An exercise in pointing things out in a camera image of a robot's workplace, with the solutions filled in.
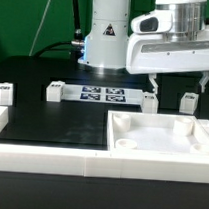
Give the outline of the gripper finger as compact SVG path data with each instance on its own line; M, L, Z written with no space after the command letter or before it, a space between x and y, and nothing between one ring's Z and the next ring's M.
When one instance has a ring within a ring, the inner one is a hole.
M148 74L148 79L149 79L149 81L152 84L152 87L153 87L152 91L153 91L153 93L157 95L157 90L158 90L159 86L158 86L158 84L156 82L156 74L155 73Z
M201 93L204 93L206 90L206 85L209 82L209 71L203 71L202 77L199 80L199 84L201 85Z

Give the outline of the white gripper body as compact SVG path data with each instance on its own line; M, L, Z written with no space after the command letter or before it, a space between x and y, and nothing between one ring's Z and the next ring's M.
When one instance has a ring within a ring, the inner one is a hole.
M209 72L209 24L193 41L168 39L172 29L169 11L151 11L131 23L126 69L130 74Z

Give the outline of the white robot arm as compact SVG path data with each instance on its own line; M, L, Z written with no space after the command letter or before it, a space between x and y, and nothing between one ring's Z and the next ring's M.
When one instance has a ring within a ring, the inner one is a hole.
M202 73L209 79L207 0L155 0L151 12L129 18L130 0L93 0L91 31L79 63L97 73Z

